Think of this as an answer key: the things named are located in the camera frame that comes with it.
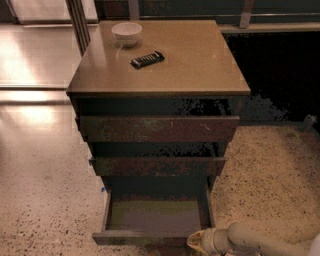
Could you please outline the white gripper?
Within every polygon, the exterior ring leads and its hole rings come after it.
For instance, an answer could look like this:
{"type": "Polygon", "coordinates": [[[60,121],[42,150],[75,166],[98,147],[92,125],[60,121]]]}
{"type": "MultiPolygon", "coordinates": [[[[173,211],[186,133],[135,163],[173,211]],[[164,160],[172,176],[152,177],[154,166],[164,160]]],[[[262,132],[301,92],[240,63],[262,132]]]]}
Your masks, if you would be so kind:
{"type": "Polygon", "coordinates": [[[187,238],[187,245],[197,252],[208,255],[231,253],[233,244],[229,238],[229,229],[208,228],[204,232],[196,231],[187,238]]]}

